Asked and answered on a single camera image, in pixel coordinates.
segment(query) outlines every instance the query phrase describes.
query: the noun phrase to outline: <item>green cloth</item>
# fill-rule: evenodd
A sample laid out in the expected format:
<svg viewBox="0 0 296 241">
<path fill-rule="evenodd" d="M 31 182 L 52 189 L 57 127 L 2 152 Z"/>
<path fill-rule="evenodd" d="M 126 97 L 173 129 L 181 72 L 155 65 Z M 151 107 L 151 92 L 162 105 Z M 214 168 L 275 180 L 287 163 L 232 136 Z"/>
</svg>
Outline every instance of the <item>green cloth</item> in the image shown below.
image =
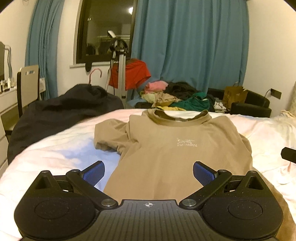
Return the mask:
<svg viewBox="0 0 296 241">
<path fill-rule="evenodd" d="M 203 110 L 209 110 L 210 101 L 208 98 L 206 98 L 206 96 L 206 93 L 199 92 L 192 95 L 188 100 L 172 103 L 170 106 L 200 112 Z"/>
</svg>

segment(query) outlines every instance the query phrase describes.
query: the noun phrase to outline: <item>window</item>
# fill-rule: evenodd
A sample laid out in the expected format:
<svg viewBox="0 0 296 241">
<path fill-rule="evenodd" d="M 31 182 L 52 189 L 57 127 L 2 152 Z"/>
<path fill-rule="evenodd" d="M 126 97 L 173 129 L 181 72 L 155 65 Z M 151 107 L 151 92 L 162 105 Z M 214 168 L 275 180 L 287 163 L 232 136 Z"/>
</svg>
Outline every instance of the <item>window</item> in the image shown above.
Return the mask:
<svg viewBox="0 0 296 241">
<path fill-rule="evenodd" d="M 83 0 L 76 63 L 110 61 L 108 30 L 126 41 L 131 54 L 137 0 Z"/>
</svg>

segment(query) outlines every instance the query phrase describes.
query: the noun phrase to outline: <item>black jacket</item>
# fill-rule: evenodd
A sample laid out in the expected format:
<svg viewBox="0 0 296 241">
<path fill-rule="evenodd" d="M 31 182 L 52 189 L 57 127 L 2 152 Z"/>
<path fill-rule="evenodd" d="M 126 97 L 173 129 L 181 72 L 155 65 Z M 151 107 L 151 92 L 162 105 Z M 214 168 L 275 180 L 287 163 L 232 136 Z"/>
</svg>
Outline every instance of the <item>black jacket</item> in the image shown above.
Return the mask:
<svg viewBox="0 0 296 241">
<path fill-rule="evenodd" d="M 64 95 L 36 101 L 13 129 L 7 152 L 10 164 L 28 146 L 64 131 L 86 118 L 123 109 L 121 100 L 99 86 L 79 84 Z"/>
</svg>

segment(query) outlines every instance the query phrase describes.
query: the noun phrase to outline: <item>white drawer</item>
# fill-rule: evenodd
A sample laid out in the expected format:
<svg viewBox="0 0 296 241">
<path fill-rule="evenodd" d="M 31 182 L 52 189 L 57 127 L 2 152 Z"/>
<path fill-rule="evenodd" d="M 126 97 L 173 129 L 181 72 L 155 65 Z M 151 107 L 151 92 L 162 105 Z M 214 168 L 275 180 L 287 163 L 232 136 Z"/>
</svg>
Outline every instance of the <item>white drawer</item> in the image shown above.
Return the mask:
<svg viewBox="0 0 296 241">
<path fill-rule="evenodd" d="M 8 168 L 8 161 L 6 160 L 2 165 L 0 164 L 0 178 L 2 177 L 5 170 Z"/>
<path fill-rule="evenodd" d="M 2 123 L 1 118 L 0 118 L 0 140 L 1 140 L 1 138 L 3 136 L 5 136 L 5 130 L 3 128 L 3 123 Z"/>
<path fill-rule="evenodd" d="M 17 91 L 12 89 L 7 93 L 0 94 L 0 113 L 17 104 Z"/>
<path fill-rule="evenodd" d="M 6 137 L 0 140 L 0 165 L 7 159 L 8 141 Z"/>
</svg>

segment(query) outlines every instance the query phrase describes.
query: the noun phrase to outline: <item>pile of clothes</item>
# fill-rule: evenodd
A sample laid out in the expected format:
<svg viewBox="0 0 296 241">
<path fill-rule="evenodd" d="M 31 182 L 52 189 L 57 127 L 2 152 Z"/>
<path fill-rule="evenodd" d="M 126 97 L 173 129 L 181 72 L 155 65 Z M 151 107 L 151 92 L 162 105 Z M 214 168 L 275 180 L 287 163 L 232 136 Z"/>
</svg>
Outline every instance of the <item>pile of clothes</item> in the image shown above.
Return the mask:
<svg viewBox="0 0 296 241">
<path fill-rule="evenodd" d="M 147 103 L 138 103 L 136 108 L 215 112 L 215 98 L 198 91 L 185 82 L 156 81 L 148 83 L 145 89 L 140 92 L 140 96 Z"/>
<path fill-rule="evenodd" d="M 226 107 L 223 105 L 222 100 L 220 100 L 219 98 L 215 98 L 214 109 L 217 113 L 223 114 L 227 111 Z"/>
</svg>

